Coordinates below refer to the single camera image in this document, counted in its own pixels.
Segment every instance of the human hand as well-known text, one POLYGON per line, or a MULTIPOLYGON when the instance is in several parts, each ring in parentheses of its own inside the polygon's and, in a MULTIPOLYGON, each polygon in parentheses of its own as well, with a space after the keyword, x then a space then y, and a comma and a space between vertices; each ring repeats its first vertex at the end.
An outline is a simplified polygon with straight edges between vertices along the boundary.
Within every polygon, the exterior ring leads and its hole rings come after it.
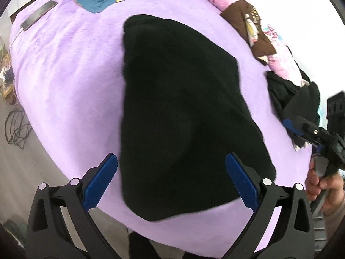
POLYGON ((314 201, 323 189, 330 189, 329 195, 325 200, 321 211, 326 216, 334 213, 344 200, 344 180, 339 173, 328 176, 324 179, 319 178, 314 171, 315 161, 312 158, 309 164, 308 176, 305 180, 306 193, 308 200, 314 201))

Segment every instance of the mattress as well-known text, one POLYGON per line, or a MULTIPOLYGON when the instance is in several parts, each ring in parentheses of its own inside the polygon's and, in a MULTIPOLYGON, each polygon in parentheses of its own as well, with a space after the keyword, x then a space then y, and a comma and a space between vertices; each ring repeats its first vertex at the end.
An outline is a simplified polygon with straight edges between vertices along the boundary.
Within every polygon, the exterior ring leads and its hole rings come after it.
MULTIPOLYGON (((311 147, 295 152, 270 102, 267 67, 253 58, 247 43, 207 0, 126 0, 98 14, 73 0, 55 0, 54 9, 19 33, 20 24, 47 1, 38 0, 17 16, 11 54, 20 103, 42 145, 69 179, 82 177, 109 152, 120 153, 123 24, 132 15, 149 14, 192 27, 237 59, 241 92, 276 167, 275 183, 304 183, 311 147)), ((214 258, 224 255, 252 214, 237 199, 206 211, 148 222, 124 203, 121 172, 98 207, 149 239, 214 258)), ((258 249, 267 245, 278 213, 276 209, 258 249)))

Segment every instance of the floor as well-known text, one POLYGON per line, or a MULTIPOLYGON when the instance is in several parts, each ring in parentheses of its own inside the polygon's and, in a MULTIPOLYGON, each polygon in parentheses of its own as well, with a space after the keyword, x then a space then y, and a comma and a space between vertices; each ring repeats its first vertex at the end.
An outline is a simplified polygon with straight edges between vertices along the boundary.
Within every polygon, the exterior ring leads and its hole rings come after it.
MULTIPOLYGON (((50 186, 61 186, 68 180, 46 153, 34 131, 23 150, 7 144, 3 130, 12 109, 12 106, 0 101, 0 222, 12 219, 27 223, 37 186, 42 182, 47 182, 50 186)), ((75 245, 83 248, 69 215, 65 211, 63 214, 75 245)), ((90 214, 115 251, 122 259, 128 259, 126 227, 97 208, 91 210, 90 214)), ((181 250, 158 243, 152 244, 162 258, 182 258, 181 250)))

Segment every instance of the silver screw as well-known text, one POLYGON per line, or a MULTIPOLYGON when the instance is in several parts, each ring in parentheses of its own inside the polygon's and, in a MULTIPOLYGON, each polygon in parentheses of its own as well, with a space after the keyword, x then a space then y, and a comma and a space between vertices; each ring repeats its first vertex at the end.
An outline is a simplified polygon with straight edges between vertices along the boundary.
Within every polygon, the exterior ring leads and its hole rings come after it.
POLYGON ((300 191, 303 190, 303 185, 302 185, 302 184, 297 183, 295 186, 296 186, 296 188, 297 188, 298 190, 300 190, 300 191))
POLYGON ((78 184, 79 184, 79 179, 78 179, 78 178, 72 179, 71 182, 70 182, 70 184, 71 184, 72 186, 78 185, 78 184))
POLYGON ((268 178, 263 179, 262 183, 264 183, 266 186, 271 186, 272 185, 272 181, 268 178))
POLYGON ((46 183, 41 183, 41 184, 38 186, 38 188, 39 188, 40 190, 43 190, 43 189, 46 188, 46 186, 47 186, 46 183))

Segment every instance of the beige sleeve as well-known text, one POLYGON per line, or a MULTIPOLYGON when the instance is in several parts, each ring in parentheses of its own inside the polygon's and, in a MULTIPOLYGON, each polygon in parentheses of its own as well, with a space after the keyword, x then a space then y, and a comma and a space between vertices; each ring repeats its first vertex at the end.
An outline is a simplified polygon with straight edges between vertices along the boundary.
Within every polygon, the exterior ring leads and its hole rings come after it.
POLYGON ((323 218, 325 221, 327 241, 329 241, 331 237, 334 235, 335 231, 338 229, 344 216, 345 216, 345 196, 344 196, 344 200, 342 204, 340 205, 337 211, 335 211, 333 214, 329 216, 325 216, 323 214, 323 218))

